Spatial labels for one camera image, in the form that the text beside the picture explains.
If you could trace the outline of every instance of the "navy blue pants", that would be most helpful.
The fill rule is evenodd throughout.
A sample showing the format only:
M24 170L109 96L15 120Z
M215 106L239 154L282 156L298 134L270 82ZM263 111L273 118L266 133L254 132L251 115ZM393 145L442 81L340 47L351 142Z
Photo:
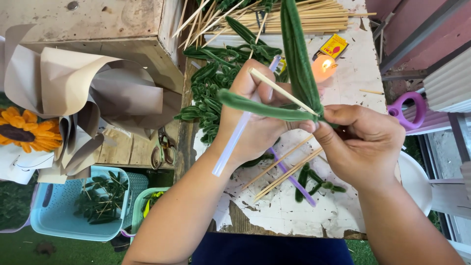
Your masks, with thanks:
M345 240L208 232L192 265L354 265Z

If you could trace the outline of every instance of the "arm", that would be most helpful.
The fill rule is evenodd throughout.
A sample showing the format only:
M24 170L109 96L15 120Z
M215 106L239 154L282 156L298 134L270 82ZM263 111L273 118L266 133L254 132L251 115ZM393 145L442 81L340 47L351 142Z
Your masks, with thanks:
M398 121L360 106L325 107L334 132L314 132L333 172L358 191L371 248L380 264L464 264L394 177L405 131Z
M253 80L247 72L250 67L275 81L266 66L248 60L235 78L232 92L250 98L257 89L265 104L288 102L266 84ZM211 172L241 115L242 111L223 106L216 139L182 179L152 207L126 253L123 265L187 264L211 222L230 175L242 163L261 156L288 128L284 121L253 116L218 178ZM290 123L290 128L300 127L310 133L315 129L312 121Z

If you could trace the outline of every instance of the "left hand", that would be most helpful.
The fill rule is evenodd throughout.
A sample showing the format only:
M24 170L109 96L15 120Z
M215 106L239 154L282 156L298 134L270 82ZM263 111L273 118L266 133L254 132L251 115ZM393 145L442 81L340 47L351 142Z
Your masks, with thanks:
M282 104L291 103L289 99L273 90L269 85L261 82L256 77L252 77L248 72L251 67L259 70L270 80L275 81L275 75L268 67L254 59L250 59L245 62L239 74L237 74L230 88L231 92L250 99L257 90L263 104L280 106ZM291 93L290 84L277 84ZM243 111L241 110L226 106L222 107L219 131L208 151L214 152L218 156L222 153L242 113ZM288 131L288 126L291 130L303 129L309 133L313 133L316 129L316 125L311 120L290 122L288 124L286 121L276 118L252 114L250 121L232 152L228 165L230 164L235 169L247 161L260 157L275 143L280 135Z

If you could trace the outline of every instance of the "forearm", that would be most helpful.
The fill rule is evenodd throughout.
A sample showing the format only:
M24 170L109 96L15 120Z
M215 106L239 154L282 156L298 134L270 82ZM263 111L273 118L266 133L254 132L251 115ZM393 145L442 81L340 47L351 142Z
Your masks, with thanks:
M218 178L211 171L219 156L205 152L190 170L152 207L124 258L123 264L182 263L194 252L214 215L236 166Z
M358 191L368 241L380 264L464 264L406 190Z

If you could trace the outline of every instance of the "white painted table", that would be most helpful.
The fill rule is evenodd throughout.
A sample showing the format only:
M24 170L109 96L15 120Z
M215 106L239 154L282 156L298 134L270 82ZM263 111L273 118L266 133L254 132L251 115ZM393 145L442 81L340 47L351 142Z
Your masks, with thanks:
M366 13L364 0L339 0L338 2L351 12ZM363 19L366 31L359 28L361 19ZM353 22L353 24L349 25L348 30L340 32L339 35L346 39L350 45L337 59L338 67L334 76L320 84L320 86L327 87L322 103L324 105L358 104L386 114L384 95L359 91L359 89L383 91L369 20L366 17L356 17L350 18L349 22ZM307 45L310 58L329 37L329 35L306 35L306 43L311 38L313 39ZM281 41L267 44L283 48ZM281 141L275 146L276 153L281 157L307 138L308 135L308 133L301 130L285 133L281 136ZM193 148L196 151L196 159L207 148L206 145L200 142L202 136L201 130L195 136ZM287 168L291 168L319 147L317 141L312 139L292 153L283 163ZM241 191L241 187L245 183L261 173L269 164L239 169L234 174L235 179L229 182L219 201L214 215L216 230L231 232L230 229L227 229L228 227L236 226L237 224L234 224L234 222L242 222L240 221L241 218L235 218L233 214L230 214L229 202L233 201L241 209L243 215L249 219L250 224L263 228L259 229L261 231L269 231L261 232L262 234L276 233L278 235L348 238L348 235L352 234L353 231L356 231L359 235L365 233L365 224L357 191L332 173L329 165L321 158L315 158L310 164L311 168L322 179L345 187L347 192L332 194L330 191L326 192L326 190L321 189L320 192L313 195L317 206L311 207L306 200L297 203L294 200L295 187L289 181L285 181L276 189L273 189L263 200L252 204L255 194L265 187L268 182L272 182L281 176L283 172L279 167L275 167L249 188ZM312 187L313 182L308 181L306 189L309 191ZM252 233L249 230L242 229L240 232Z

